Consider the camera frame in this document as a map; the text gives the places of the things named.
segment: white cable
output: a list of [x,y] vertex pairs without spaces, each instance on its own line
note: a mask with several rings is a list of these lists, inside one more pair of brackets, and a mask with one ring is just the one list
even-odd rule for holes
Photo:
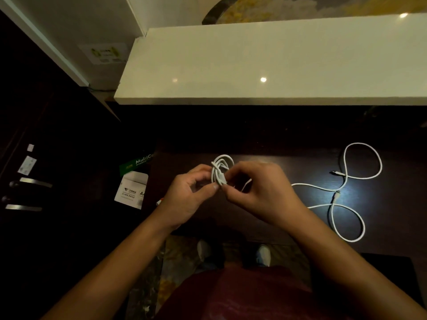
[[228,155],[220,155],[216,157],[213,162],[211,162],[213,166],[211,172],[211,182],[217,182],[219,186],[227,184],[224,173],[220,169],[225,168],[226,170],[229,170],[228,164],[224,158],[228,158],[231,161],[232,166],[234,165],[233,159]]
[[[351,145],[365,145],[365,146],[369,147],[376,154],[376,156],[378,158],[378,161],[380,162],[380,170],[378,171],[378,173],[376,173],[374,176],[370,176],[370,177],[355,177],[355,176],[350,176],[348,174],[348,171],[347,171],[347,162],[345,161],[345,155],[347,154],[347,149]],[[334,231],[336,232],[336,234],[341,239],[345,240],[346,242],[358,242],[365,235],[365,231],[366,231],[365,222],[363,221],[363,219],[360,216],[360,214],[358,214],[355,210],[353,210],[352,208],[350,208],[348,206],[345,206],[343,204],[336,204],[335,202],[336,202],[336,200],[340,196],[339,190],[341,190],[343,187],[345,187],[345,185],[347,184],[347,181],[348,181],[349,178],[354,178],[356,180],[369,180],[371,178],[377,177],[378,175],[380,175],[381,171],[383,170],[383,162],[381,161],[380,155],[377,153],[377,151],[372,146],[370,146],[368,144],[365,144],[363,142],[353,142],[353,143],[347,145],[347,147],[345,147],[345,149],[344,149],[342,160],[344,161],[344,173],[333,171],[333,173],[335,175],[344,176],[344,183],[339,188],[336,188],[336,189],[323,188],[323,187],[320,187],[320,186],[316,186],[316,185],[312,185],[312,184],[307,184],[307,183],[294,183],[294,184],[292,184],[292,186],[294,186],[294,185],[306,185],[306,186],[311,186],[311,187],[315,187],[315,188],[321,189],[323,191],[335,192],[334,197],[332,199],[332,203],[329,203],[329,204],[319,204],[317,206],[309,206],[308,209],[314,209],[314,208],[317,208],[317,207],[320,207],[320,206],[330,206],[330,218],[331,218],[332,226],[334,227]],[[360,222],[362,223],[362,233],[360,234],[359,237],[357,237],[354,240],[349,240],[349,239],[346,239],[343,236],[341,236],[341,234],[338,232],[338,229],[336,228],[336,225],[335,225],[335,220],[334,220],[334,206],[341,206],[343,208],[346,208],[346,209],[352,211],[359,218]]]
[[[369,147],[375,153],[375,155],[378,158],[378,161],[380,162],[380,170],[378,171],[378,173],[376,173],[374,176],[370,176],[370,177],[355,177],[355,176],[350,176],[348,174],[348,171],[347,171],[347,162],[345,161],[345,155],[347,154],[347,149],[351,145],[365,145],[365,146]],[[224,160],[224,158],[228,158],[231,161],[232,166],[234,165],[233,159],[230,156],[228,156],[228,155],[220,155],[220,156],[216,157],[213,162],[211,162],[211,164],[213,166],[212,173],[211,173],[211,182],[217,182],[220,186],[222,184],[227,184],[227,181],[226,181],[226,179],[224,177],[224,174],[221,171],[221,168],[225,168],[227,170],[229,169],[228,164]],[[345,206],[343,204],[337,204],[335,202],[338,200],[338,198],[340,196],[340,191],[339,190],[341,190],[342,188],[345,187],[345,185],[347,184],[347,181],[348,181],[349,178],[354,178],[356,180],[369,180],[371,178],[377,177],[378,175],[380,175],[380,173],[383,170],[383,162],[381,161],[380,155],[377,153],[377,151],[372,146],[370,146],[368,144],[365,144],[363,142],[353,142],[353,143],[347,145],[347,147],[345,147],[345,149],[344,149],[344,153],[343,153],[342,159],[344,161],[344,173],[333,171],[333,173],[335,175],[344,176],[344,182],[343,182],[343,184],[339,188],[336,188],[336,189],[323,188],[323,187],[320,187],[320,186],[316,186],[316,185],[312,185],[312,184],[307,184],[307,183],[293,183],[292,186],[294,186],[294,185],[306,185],[306,186],[311,186],[311,187],[314,187],[314,188],[318,188],[318,189],[323,190],[323,191],[335,192],[334,193],[334,197],[332,199],[332,203],[318,204],[317,206],[309,206],[308,209],[314,209],[314,208],[318,208],[320,206],[330,206],[330,218],[331,218],[332,226],[333,226],[334,231],[336,232],[336,234],[342,240],[345,240],[346,242],[358,242],[365,235],[365,232],[366,232],[365,222],[363,221],[363,219],[360,216],[360,214],[358,214],[355,210],[353,210],[352,208],[350,208],[348,206]],[[246,184],[242,188],[242,191],[243,191],[243,189],[245,188],[245,186],[250,181],[251,181],[251,179],[248,182],[246,182]],[[338,229],[336,228],[336,225],[335,225],[335,220],[334,220],[334,206],[340,206],[340,207],[346,208],[346,209],[352,211],[359,218],[359,220],[360,220],[360,222],[362,224],[362,233],[360,234],[359,237],[357,237],[354,240],[349,240],[349,239],[346,239],[343,236],[341,236],[341,234],[338,232]]]

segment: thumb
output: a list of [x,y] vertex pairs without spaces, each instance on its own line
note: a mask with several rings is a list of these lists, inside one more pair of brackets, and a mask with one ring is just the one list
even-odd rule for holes
[[222,186],[222,191],[225,193],[227,200],[240,206],[245,207],[249,200],[249,194],[242,193],[239,190],[233,188],[232,186],[229,186],[227,184],[224,184]]
[[211,184],[205,185],[204,187],[202,187],[200,190],[198,190],[193,195],[194,195],[196,201],[198,201],[199,204],[202,204],[203,201],[214,196],[214,194],[216,193],[216,191],[219,188],[220,188],[220,186],[216,182],[213,182]]

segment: forearm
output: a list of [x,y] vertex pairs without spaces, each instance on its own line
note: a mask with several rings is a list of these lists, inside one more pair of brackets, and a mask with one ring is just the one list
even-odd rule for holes
[[150,215],[43,319],[111,319],[169,233]]
[[312,211],[300,209],[293,219],[280,226],[359,311],[372,319],[427,319],[422,307],[367,263]]

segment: shoe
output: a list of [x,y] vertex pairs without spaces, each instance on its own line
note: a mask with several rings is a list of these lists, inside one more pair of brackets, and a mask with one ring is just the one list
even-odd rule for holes
[[266,245],[261,245],[257,253],[255,254],[257,264],[262,264],[264,266],[269,267],[271,263],[271,254],[270,254],[270,248]]
[[204,262],[206,258],[212,255],[212,248],[203,239],[200,239],[197,243],[197,253],[201,262]]

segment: hand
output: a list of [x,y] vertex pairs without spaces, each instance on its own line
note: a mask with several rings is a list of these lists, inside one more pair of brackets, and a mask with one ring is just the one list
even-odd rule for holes
[[308,210],[294,192],[279,165],[264,162],[239,162],[225,174],[233,185],[239,174],[252,178],[249,193],[243,193],[230,185],[223,185],[227,199],[274,225],[287,223],[297,211]]
[[200,164],[186,174],[177,175],[163,201],[152,213],[162,226],[173,231],[196,212],[200,204],[212,197],[219,188],[216,183],[192,191],[196,182],[211,179],[212,167]]

